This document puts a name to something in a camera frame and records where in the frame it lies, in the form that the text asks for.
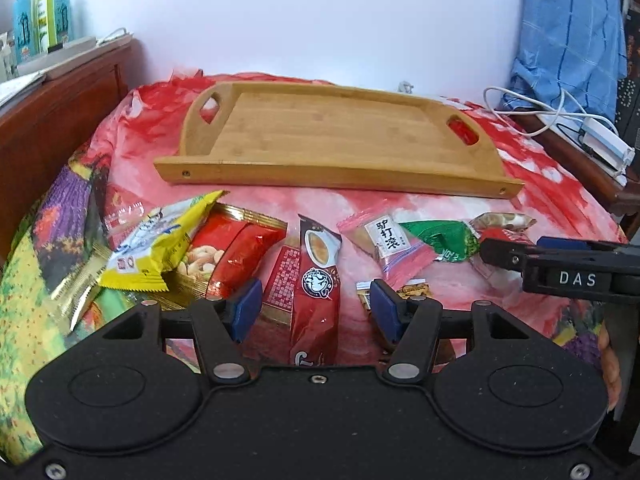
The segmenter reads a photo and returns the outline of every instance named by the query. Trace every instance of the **screw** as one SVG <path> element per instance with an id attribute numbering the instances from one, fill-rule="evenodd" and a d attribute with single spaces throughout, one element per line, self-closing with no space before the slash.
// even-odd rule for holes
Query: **screw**
<path id="1" fill-rule="evenodd" d="M 51 478 L 51 480 L 64 480 L 66 478 L 66 469 L 55 462 L 47 464 L 44 468 L 44 473 L 47 477 Z"/>
<path id="2" fill-rule="evenodd" d="M 222 363 L 213 368 L 213 374 L 219 379 L 237 379 L 244 374 L 244 367 L 238 363 Z"/>
<path id="3" fill-rule="evenodd" d="M 413 379 L 420 373 L 420 368 L 411 363 L 396 363 L 387 368 L 386 371 L 396 379 Z"/>
<path id="4" fill-rule="evenodd" d="M 313 384 L 325 384 L 329 379 L 327 379 L 324 375 L 312 375 L 309 380 Z"/>
<path id="5" fill-rule="evenodd" d="M 588 464 L 577 464 L 571 469 L 569 476 L 571 480 L 586 480 L 591 475 L 591 468 Z"/>

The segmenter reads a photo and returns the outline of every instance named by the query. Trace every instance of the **bamboo tray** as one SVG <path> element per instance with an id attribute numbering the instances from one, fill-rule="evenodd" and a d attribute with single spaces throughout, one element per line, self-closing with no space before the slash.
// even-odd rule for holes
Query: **bamboo tray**
<path id="1" fill-rule="evenodd" d="M 200 111 L 214 98 L 211 123 Z M 454 130 L 460 130 L 460 136 Z M 393 190 L 512 198 L 494 144 L 438 101 L 341 86 L 225 82 L 184 120 L 177 156 L 156 169 L 177 184 Z"/>

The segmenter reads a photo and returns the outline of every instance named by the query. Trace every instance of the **red snack bag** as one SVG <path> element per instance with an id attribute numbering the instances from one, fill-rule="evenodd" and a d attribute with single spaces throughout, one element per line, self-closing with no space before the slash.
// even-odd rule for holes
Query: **red snack bag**
<path id="1" fill-rule="evenodd" d="M 511 231 L 500 227 L 489 227 L 482 231 L 480 241 L 482 242 L 486 238 L 496 238 L 498 240 L 505 240 L 507 242 L 516 242 L 519 244 L 533 245 L 533 242 L 529 237 L 521 231 Z"/>
<path id="2" fill-rule="evenodd" d="M 192 290 L 199 298 L 228 298 L 252 276 L 264 254 L 286 234 L 286 222 L 232 205 L 216 204 L 178 264 L 180 288 Z"/>
<path id="3" fill-rule="evenodd" d="M 300 270 L 293 292 L 289 362 L 332 365 L 338 349 L 340 235 L 300 215 Z"/>
<path id="4" fill-rule="evenodd" d="M 482 231 L 480 241 L 486 238 L 497 238 L 507 242 L 517 242 L 533 245 L 533 242 L 523 232 L 511 231 L 501 227 L 489 227 Z M 515 270 L 506 270 L 484 263 L 480 254 L 476 253 L 469 259 L 471 266 L 496 290 L 508 294 L 521 287 L 522 278 Z"/>

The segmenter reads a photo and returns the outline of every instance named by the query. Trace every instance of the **red coffee packet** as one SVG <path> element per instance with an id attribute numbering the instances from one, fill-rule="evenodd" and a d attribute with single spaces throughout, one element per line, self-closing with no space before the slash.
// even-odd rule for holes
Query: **red coffee packet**
<path id="1" fill-rule="evenodd" d="M 178 264 L 180 286 L 199 298 L 228 298 L 286 234 L 286 222 L 277 218 L 216 204 Z"/>
<path id="2" fill-rule="evenodd" d="M 266 318 L 291 324 L 293 290 L 296 288 L 299 272 L 300 249 L 284 245 L 262 294 L 262 314 Z"/>
<path id="3" fill-rule="evenodd" d="M 293 292 L 289 362 L 332 365 L 338 349 L 340 276 L 336 261 L 342 237 L 300 216 L 300 270 Z"/>

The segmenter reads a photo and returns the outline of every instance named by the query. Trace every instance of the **floral bedspread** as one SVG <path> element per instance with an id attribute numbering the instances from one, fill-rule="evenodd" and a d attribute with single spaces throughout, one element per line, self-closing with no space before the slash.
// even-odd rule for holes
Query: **floral bedspread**
<path id="1" fill-rule="evenodd" d="M 40 445 L 24 411 L 29 378 L 130 307 L 123 294 L 105 290 L 81 325 L 63 336 L 51 319 L 47 296 L 88 256 L 92 242 L 104 237 L 100 227 L 103 215 L 136 202 L 148 209 L 221 187 L 172 186 L 160 179 L 153 160 L 176 152 L 191 102 L 222 80 L 300 81 L 264 74 L 196 74 L 131 91 L 100 124 L 90 143 L 71 158 L 32 217 L 25 220 L 0 285 L 0 446 L 14 462 L 26 459 Z M 230 191 L 224 202 L 281 218 L 289 222 L 290 235 L 297 233 L 298 214 L 335 229 L 340 220 L 386 198 L 394 205 L 398 221 L 470 219 L 487 211 L 523 212 L 538 221 L 528 231 L 533 241 L 542 235 L 624 241 L 610 215 L 535 141 L 509 131 L 479 105 L 445 101 L 474 118 L 493 139 L 506 172 L 525 181 L 516 199 L 224 186 Z M 263 282 L 275 257 L 276 250 L 271 251 L 258 271 Z M 342 279 L 338 362 L 375 363 L 381 350 L 357 299 L 355 283 L 379 277 L 380 270 L 348 240 L 340 250 L 338 269 Z M 586 302 L 526 294 L 517 286 L 495 290 L 468 262 L 434 263 L 419 277 L 427 279 L 433 296 L 446 308 L 468 309 L 473 300 L 486 298 L 560 344 L 598 352 L 595 341 L 602 314 Z M 285 328 L 260 319 L 243 350 L 255 358 L 285 362 L 287 335 Z M 175 348 L 174 353 L 183 351 L 188 353 L 188 348 Z M 462 352 L 462 346 L 456 351 Z"/>

